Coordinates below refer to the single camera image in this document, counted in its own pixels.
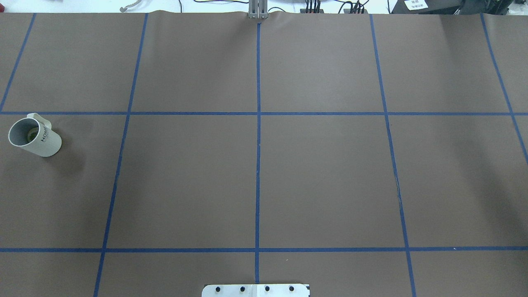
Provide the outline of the black orange connector block left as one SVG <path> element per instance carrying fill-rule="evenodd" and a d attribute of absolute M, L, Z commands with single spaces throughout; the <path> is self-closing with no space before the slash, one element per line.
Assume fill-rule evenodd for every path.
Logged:
<path fill-rule="evenodd" d="M 319 14 L 324 13 L 321 8 L 321 0 L 305 0 L 305 7 L 300 9 L 301 14 Z"/>

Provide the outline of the brown paper table mat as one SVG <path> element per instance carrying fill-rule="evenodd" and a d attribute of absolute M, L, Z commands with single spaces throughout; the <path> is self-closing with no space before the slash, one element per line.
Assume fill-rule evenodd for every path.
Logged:
<path fill-rule="evenodd" d="M 2 297 L 251 283 L 526 297 L 527 17 L 2 13 Z"/>

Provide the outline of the black box with label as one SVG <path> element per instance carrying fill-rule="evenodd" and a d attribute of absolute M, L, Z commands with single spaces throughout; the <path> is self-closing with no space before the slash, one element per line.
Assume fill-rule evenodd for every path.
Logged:
<path fill-rule="evenodd" d="M 524 0 L 398 0 L 388 5 L 390 14 L 505 15 L 513 3 Z"/>

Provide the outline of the white metal mounting plate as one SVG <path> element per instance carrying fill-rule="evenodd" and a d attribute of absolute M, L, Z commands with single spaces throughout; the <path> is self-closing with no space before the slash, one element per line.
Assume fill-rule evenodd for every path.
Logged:
<path fill-rule="evenodd" d="M 217 284 L 204 286 L 202 297 L 309 297 L 308 284 Z"/>

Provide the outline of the white ribbed HOME mug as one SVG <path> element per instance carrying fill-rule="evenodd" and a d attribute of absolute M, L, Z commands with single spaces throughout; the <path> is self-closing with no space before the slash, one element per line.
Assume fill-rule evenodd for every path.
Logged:
<path fill-rule="evenodd" d="M 53 131 L 51 122 L 38 113 L 28 113 L 15 122 L 8 132 L 8 140 L 11 145 L 41 157 L 53 156 L 62 146 L 62 139 Z"/>

